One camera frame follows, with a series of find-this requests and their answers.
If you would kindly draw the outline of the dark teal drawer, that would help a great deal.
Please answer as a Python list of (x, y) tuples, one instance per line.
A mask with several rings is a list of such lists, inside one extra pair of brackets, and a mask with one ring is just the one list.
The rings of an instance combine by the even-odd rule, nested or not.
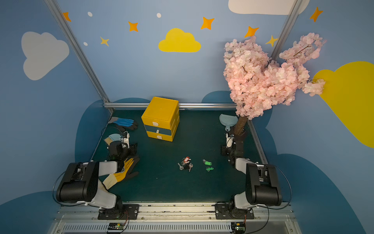
[(162, 135), (168, 135), (171, 136), (173, 134), (173, 131), (170, 129), (164, 129), (156, 126), (150, 126), (150, 125), (144, 125), (147, 132), (162, 134)]

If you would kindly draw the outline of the black key bunch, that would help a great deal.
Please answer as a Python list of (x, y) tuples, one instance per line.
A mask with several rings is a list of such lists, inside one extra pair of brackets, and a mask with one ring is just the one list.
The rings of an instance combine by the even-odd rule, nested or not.
[(192, 163), (185, 163), (185, 164), (180, 164), (178, 163), (178, 166), (179, 166), (179, 169), (182, 171), (182, 170), (188, 170), (189, 172), (192, 170), (193, 168), (193, 164)]

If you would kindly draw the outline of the yellow bottom drawer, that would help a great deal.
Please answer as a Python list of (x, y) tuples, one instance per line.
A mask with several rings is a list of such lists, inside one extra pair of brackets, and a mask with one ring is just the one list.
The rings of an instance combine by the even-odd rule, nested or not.
[(171, 135), (165, 135), (165, 134), (149, 132), (149, 131), (147, 131), (146, 133), (147, 133), (147, 136), (150, 138), (173, 142), (176, 132), (173, 132)]

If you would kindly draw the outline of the yellow drawer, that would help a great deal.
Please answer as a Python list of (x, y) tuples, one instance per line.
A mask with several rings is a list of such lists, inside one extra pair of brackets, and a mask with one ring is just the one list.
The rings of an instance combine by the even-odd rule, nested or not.
[(176, 132), (173, 132), (171, 135), (165, 135), (165, 134), (149, 132), (149, 131), (147, 131), (146, 133), (147, 133), (147, 136), (150, 138), (173, 142)]
[(144, 118), (143, 124), (150, 127), (162, 128), (172, 130), (174, 126), (179, 123), (179, 117), (172, 118), (171, 121), (158, 120), (155, 118)]

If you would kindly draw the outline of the yellow top drawer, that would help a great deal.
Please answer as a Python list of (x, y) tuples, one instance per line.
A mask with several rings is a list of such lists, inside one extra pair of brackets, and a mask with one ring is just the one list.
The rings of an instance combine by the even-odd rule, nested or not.
[(179, 117), (172, 118), (171, 121), (158, 120), (155, 118), (144, 118), (143, 124), (150, 127), (162, 128), (172, 130), (174, 126), (179, 123)]

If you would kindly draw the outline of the yellow drawer cabinet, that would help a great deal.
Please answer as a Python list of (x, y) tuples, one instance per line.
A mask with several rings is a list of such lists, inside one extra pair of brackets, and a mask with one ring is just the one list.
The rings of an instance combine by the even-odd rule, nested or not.
[[(153, 97), (141, 119), (155, 118), (158, 120), (171, 121), (172, 118), (177, 117), (180, 117), (179, 101), (162, 97)], [(174, 126), (172, 129), (173, 132), (177, 131), (178, 125), (179, 123)]]

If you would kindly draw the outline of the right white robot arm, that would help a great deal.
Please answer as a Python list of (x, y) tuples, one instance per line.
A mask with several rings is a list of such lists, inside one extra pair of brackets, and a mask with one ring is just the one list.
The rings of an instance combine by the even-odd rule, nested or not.
[(280, 206), (282, 194), (274, 165), (258, 164), (243, 157), (243, 143), (227, 138), (221, 153), (228, 157), (229, 163), (245, 175), (244, 191), (233, 195), (228, 203), (228, 213), (234, 219), (244, 217), (252, 208)]

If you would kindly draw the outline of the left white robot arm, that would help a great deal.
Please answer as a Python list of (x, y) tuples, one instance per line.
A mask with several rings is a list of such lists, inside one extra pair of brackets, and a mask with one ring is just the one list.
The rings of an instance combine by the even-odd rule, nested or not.
[(110, 193), (116, 184), (139, 174), (137, 144), (114, 141), (109, 145), (109, 161), (70, 163), (54, 183), (52, 198), (62, 206), (99, 208), (99, 220), (137, 219), (139, 205), (125, 205), (119, 195)]

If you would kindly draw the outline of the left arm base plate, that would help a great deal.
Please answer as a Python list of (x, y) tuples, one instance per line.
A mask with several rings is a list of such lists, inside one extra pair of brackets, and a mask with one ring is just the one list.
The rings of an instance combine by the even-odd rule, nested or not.
[(123, 204), (122, 208), (99, 209), (98, 220), (136, 220), (139, 204)]

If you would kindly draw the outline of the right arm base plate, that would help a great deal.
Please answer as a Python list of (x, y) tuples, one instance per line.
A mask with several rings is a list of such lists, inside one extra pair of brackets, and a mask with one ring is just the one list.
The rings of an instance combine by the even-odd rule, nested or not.
[(238, 209), (229, 202), (217, 202), (214, 205), (216, 219), (254, 219), (253, 210)]

